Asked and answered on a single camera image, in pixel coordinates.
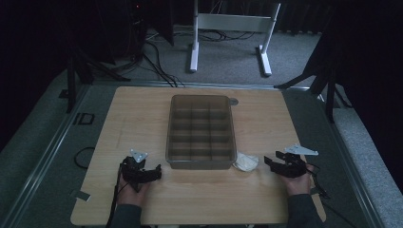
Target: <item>clear plastic container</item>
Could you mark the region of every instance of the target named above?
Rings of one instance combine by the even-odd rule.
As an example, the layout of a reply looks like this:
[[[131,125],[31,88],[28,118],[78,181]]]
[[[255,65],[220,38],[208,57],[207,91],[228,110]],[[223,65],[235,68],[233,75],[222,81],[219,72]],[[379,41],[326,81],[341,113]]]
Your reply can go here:
[[[237,159],[230,100],[220,95],[172,97],[166,160],[173,169],[229,169]]]

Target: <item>wooden table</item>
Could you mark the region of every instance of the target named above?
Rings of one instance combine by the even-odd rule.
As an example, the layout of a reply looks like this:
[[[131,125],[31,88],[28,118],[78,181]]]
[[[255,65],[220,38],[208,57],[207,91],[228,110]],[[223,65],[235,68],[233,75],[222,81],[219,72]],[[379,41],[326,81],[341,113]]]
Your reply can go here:
[[[171,169],[165,160],[170,102],[176,94],[215,94],[236,98],[232,106],[237,149],[259,157],[253,172]],[[278,175],[263,156],[298,143],[281,92],[259,89],[120,87],[71,215],[76,225],[106,224],[119,163],[134,148],[148,153],[145,169],[162,165],[163,177],[151,184],[142,224],[260,224],[285,223],[287,195]],[[313,196],[325,220],[318,195]]]

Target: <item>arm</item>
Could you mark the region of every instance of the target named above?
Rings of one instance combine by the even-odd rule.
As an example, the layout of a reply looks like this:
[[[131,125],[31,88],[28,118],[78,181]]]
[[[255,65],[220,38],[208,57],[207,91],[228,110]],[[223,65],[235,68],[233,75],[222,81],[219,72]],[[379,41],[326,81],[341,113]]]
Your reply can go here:
[[[111,228],[140,228],[140,217],[144,204],[145,194],[150,182],[145,183],[137,193],[130,184],[121,177],[115,215],[111,222]]]
[[[309,164],[307,164],[307,168],[311,171],[314,170],[314,167]],[[287,187],[289,196],[287,228],[324,227],[310,195],[311,176],[306,173],[294,179],[283,176],[280,176],[280,178]]]

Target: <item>metal stand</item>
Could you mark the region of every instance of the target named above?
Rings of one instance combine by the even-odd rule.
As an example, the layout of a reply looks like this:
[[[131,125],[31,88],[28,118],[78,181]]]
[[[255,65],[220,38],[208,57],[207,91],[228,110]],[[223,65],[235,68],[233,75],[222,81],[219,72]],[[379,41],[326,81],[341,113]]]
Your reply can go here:
[[[199,29],[221,29],[221,30],[240,30],[252,32],[264,32],[266,37],[263,45],[259,46],[259,55],[263,66],[264,75],[272,75],[272,69],[269,64],[267,49],[272,37],[273,28],[275,27],[280,3],[276,3],[272,17],[257,17],[257,16],[241,16],[241,15],[224,15],[224,14],[209,14],[199,13],[199,1],[195,1],[193,34],[194,41],[192,47],[192,56],[190,61],[190,71],[198,70],[199,56]]]

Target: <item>gray carpet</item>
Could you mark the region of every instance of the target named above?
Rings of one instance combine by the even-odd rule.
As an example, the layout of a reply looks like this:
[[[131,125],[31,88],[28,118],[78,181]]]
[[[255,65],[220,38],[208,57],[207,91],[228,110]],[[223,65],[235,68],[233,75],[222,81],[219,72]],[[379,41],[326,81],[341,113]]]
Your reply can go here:
[[[188,86],[192,86],[191,83],[273,86],[287,82],[301,73],[318,38],[318,35],[310,34],[291,36],[287,33],[276,33],[270,45],[273,75],[269,78],[262,76],[256,55],[256,47],[263,40],[261,34],[255,34],[248,40],[201,42],[199,69],[192,74],[188,72],[191,37],[176,37],[174,47],[159,39],[151,42],[158,46],[164,71],[177,76],[182,82],[188,83]],[[155,53],[152,46],[145,47],[145,54],[153,61],[157,60]],[[134,86],[150,80],[157,81],[154,82],[156,86],[163,83],[154,72],[142,68],[151,68],[146,62],[141,62],[140,66],[121,72],[125,77],[133,79],[130,83],[117,83],[96,72],[96,81],[88,93],[83,95],[83,101],[77,104],[77,110],[70,116],[65,113],[67,101],[58,98],[60,90],[66,88],[66,74],[55,79],[29,118],[0,154],[1,218],[11,209],[19,192],[24,189],[25,180],[47,151],[52,137],[57,135],[59,123],[68,123],[67,134],[60,145],[54,145],[57,153],[51,158],[47,174],[37,186],[29,207],[17,222],[17,227],[74,227],[69,217],[75,199],[69,196],[69,192],[80,188],[86,171],[75,165],[73,158],[80,149],[95,146],[114,90],[117,86]],[[312,79],[309,79],[298,86],[309,86],[311,82]],[[320,152],[319,157],[308,158],[308,162],[322,168],[319,181],[331,196],[331,199],[325,199],[323,202],[341,213],[356,227],[368,227],[355,192],[340,164],[337,142],[333,139],[331,127],[323,116],[323,103],[312,97],[309,92],[300,90],[287,90],[284,97],[301,144]],[[95,114],[94,124],[72,124],[71,120],[77,112]],[[88,162],[90,150],[87,150],[86,154],[87,157],[81,160],[83,163]],[[326,227],[349,227],[346,221],[333,211],[327,207],[325,210]]]

